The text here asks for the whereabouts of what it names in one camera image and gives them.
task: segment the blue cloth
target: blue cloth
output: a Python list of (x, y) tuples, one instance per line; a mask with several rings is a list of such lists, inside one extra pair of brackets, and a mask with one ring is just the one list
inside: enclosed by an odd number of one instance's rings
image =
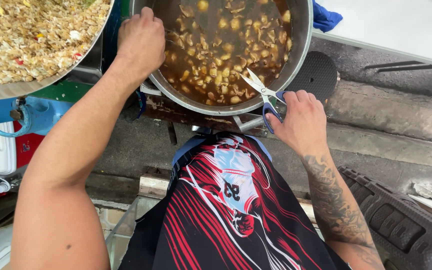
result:
[[(269, 160), (271, 162), (273, 162), (273, 158), (269, 154), (268, 150), (258, 139), (256, 139), (253, 136), (249, 136), (249, 135), (246, 135), (246, 136), (253, 138), (256, 142), (258, 142), (259, 147), (261, 147), (262, 151), (266, 154), (266, 156), (268, 156)], [(182, 157), (184, 154), (186, 154), (186, 152), (188, 152), (191, 148), (204, 142), (205, 140), (206, 140), (206, 138), (199, 136), (199, 135), (195, 135), (192, 138), (190, 138), (183, 146), (181, 146), (181, 148), (179, 148), (176, 151), (176, 154), (174, 154), (173, 162), (171, 163), (171, 166), (174, 167), (174, 164), (176, 164), (176, 162), (180, 159), (180, 157)]]
[(341, 14), (328, 11), (324, 7), (312, 0), (313, 26), (321, 29), (322, 32), (328, 32), (343, 19)]

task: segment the graphic print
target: graphic print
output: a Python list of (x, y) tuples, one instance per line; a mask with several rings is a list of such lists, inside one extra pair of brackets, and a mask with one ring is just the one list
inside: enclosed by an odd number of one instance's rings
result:
[(279, 204), (288, 198), (301, 209), (284, 180), (275, 180), (275, 175), (282, 178), (267, 156), (248, 140), (217, 137), (180, 169), (163, 233), (177, 268), (205, 268), (196, 260), (203, 251), (191, 244), (191, 235), (201, 234), (209, 239), (208, 250), (218, 253), (229, 269), (321, 270), (315, 262), (321, 258), (306, 252), (314, 246), (304, 247), (315, 242), (324, 249), (311, 222)]

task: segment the hand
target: hand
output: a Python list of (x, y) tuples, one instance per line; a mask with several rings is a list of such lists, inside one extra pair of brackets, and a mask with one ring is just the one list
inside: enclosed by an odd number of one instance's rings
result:
[(325, 154), (329, 151), (326, 141), (326, 114), (322, 103), (315, 95), (304, 90), (287, 92), (284, 99), (287, 112), (283, 123), (273, 114), (266, 114), (274, 135), (300, 157)]
[(163, 21), (148, 7), (121, 23), (114, 66), (123, 72), (124, 80), (144, 80), (163, 64), (164, 35)]

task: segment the scissor blade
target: scissor blade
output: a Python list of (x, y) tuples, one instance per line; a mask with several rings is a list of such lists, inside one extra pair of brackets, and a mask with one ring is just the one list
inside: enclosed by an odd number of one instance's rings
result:
[(256, 91), (258, 91), (258, 92), (260, 92), (261, 93), (261, 86), (259, 85), (259, 84), (257, 84), (257, 83), (255, 83), (254, 81), (252, 81), (251, 79), (249, 79), (249, 78), (246, 78), (246, 77), (244, 77), (243, 75), (241, 75), (241, 77), (243, 77), (243, 79), (252, 87), (252, 88), (254, 88), (254, 89), (256, 89)]
[(253, 71), (251, 71), (249, 68), (246, 69), (248, 70), (249, 76), (251, 76), (253, 82), (259, 84), (261, 88), (265, 88), (265, 84), (258, 78), (258, 76), (256, 76), (256, 74)]

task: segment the cooking pot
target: cooking pot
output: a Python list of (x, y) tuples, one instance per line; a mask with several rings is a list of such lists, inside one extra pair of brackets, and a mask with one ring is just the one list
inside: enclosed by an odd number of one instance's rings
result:
[[(313, 29), (313, 3), (312, 0), (286, 0), (291, 12), (291, 28), (293, 46), (289, 53), (289, 59), (283, 67), (279, 78), (268, 87), (274, 91), (281, 91), (291, 83), (303, 64), (306, 53), (311, 41)], [(130, 15), (139, 14), (141, 9), (152, 6), (153, 1), (131, 0), (129, 3)], [(208, 115), (237, 115), (252, 111), (263, 105), (261, 95), (232, 106), (209, 106), (189, 99), (185, 95), (174, 89), (163, 77), (159, 70), (154, 71), (149, 78), (154, 85), (161, 90), (168, 98), (177, 102), (179, 105), (191, 109), (195, 112)]]
[(111, 11), (113, 10), (115, 0), (110, 0), (109, 2), (109, 10), (107, 11), (106, 21), (104, 22), (103, 26), (101, 27), (101, 30), (99, 31), (99, 34), (95, 35), (93, 38), (93, 41), (90, 44), (89, 50), (84, 54), (84, 56), (75, 64), (70, 66), (67, 70), (57, 73), (51, 77), (47, 77), (40, 82), (37, 80), (33, 80), (31, 82), (17, 82), (17, 83), (0, 83), (0, 100), (1, 99), (8, 99), (8, 98), (14, 98), (18, 96), (24, 96), (33, 92), (38, 91), (39, 89), (43, 89), (47, 86), (50, 86), (51, 84), (57, 82), (64, 76), (66, 76), (71, 70), (73, 70), (83, 59), (88, 55), (88, 52), (91, 51), (93, 46), (96, 44), (96, 42), (99, 39), (99, 36), (103, 32), (103, 29), (108, 22), (108, 19), (110, 17)]

